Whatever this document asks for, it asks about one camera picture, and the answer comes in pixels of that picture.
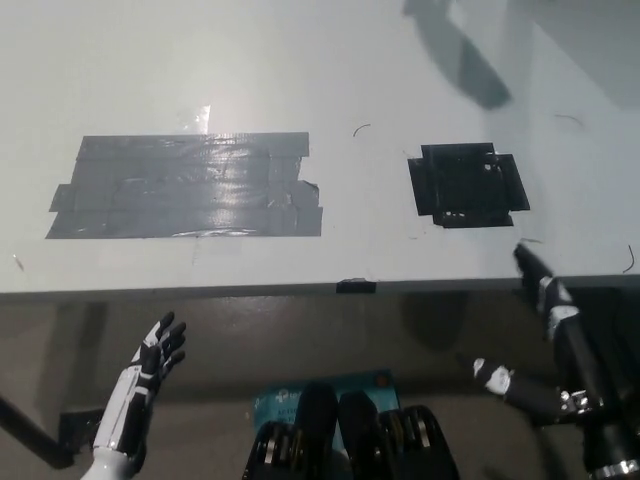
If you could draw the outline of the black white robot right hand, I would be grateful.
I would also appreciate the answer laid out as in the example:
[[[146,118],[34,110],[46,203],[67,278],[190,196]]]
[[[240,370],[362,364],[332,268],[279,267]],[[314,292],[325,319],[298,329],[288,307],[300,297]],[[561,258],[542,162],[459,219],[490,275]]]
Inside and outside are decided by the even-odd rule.
[[[637,479],[639,436],[625,415],[611,371],[590,339],[581,309],[543,260],[525,243],[513,251],[526,298],[553,347],[560,385],[546,387],[515,370],[477,357],[474,381],[525,413],[537,427],[571,424],[583,435],[583,464],[591,479]]]

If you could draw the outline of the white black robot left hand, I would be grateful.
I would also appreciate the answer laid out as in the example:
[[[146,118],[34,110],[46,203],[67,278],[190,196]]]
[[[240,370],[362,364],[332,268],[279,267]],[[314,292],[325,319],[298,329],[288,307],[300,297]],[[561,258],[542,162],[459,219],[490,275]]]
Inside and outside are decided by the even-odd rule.
[[[133,458],[146,447],[161,385],[185,358],[182,347],[186,324],[176,324],[174,320],[175,314],[168,312],[156,322],[121,372],[98,427],[95,449],[109,449]]]

